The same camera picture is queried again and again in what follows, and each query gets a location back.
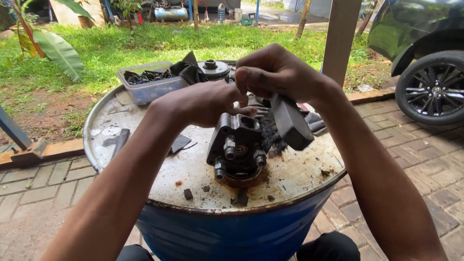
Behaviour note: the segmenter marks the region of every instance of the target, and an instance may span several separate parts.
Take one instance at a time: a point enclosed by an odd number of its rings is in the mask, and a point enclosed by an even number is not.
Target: brick pavement
[[[356,110],[424,197],[449,259],[464,260],[464,124],[415,123],[393,100]],[[38,260],[95,175],[85,157],[0,173],[0,259]],[[362,260],[387,259],[349,176],[335,186],[305,241],[335,230],[353,239]],[[136,243],[148,248],[134,227],[126,244]]]

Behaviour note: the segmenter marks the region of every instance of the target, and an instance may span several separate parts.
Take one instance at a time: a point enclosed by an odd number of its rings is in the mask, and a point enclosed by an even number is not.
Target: barrel lid
[[[124,91],[119,86],[109,92],[94,107],[84,127],[84,149],[92,164],[102,171],[110,162],[115,148],[111,142],[122,128],[134,133],[146,109],[135,104],[121,105],[115,97]],[[344,164],[328,132],[319,135],[304,151],[289,148],[282,157],[267,160],[268,179],[249,188],[246,207],[232,205],[238,189],[217,182],[213,166],[206,163],[206,153],[214,128],[188,126],[182,135],[192,139],[185,147],[164,161],[151,188],[151,202],[162,202],[172,208],[221,211],[243,211],[246,208],[267,207],[301,199],[310,191],[333,184],[344,172]],[[187,200],[184,190],[192,192]]]

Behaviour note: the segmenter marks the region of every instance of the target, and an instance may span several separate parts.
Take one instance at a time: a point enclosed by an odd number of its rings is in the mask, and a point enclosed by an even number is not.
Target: brush handle
[[[273,93],[271,108],[279,135],[291,148],[304,150],[314,140],[313,133],[294,101]]]

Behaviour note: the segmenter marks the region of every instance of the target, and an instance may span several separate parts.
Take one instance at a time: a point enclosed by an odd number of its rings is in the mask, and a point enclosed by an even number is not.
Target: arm
[[[228,105],[248,100],[224,81],[193,85],[152,102],[137,130],[73,207],[42,260],[116,260],[178,134],[212,127]]]
[[[446,260],[419,192],[335,81],[278,45],[239,60],[237,68],[238,85],[262,97],[277,92],[309,102],[321,114],[366,222],[390,260]]]

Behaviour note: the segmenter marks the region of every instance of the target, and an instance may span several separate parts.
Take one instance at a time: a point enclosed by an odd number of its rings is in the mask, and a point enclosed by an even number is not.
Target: bolt hole
[[[250,117],[242,117],[240,118],[240,122],[242,122],[242,124],[245,125],[245,127],[247,127],[248,129],[259,129],[259,123]]]

